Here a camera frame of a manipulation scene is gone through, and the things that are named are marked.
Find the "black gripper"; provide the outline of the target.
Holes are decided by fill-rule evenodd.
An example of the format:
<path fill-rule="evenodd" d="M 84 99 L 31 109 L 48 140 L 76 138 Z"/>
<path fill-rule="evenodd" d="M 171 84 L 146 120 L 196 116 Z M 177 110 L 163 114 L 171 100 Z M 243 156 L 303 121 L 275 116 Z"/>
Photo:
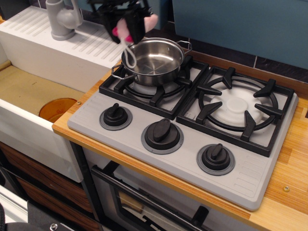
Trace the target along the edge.
<path fill-rule="evenodd" d="M 88 0 L 87 4 L 102 16 L 103 25 L 117 44 L 120 39 L 113 34 L 113 29 L 120 19 L 124 17 L 133 43 L 138 44 L 145 35 L 144 18 L 153 14 L 147 0 Z"/>

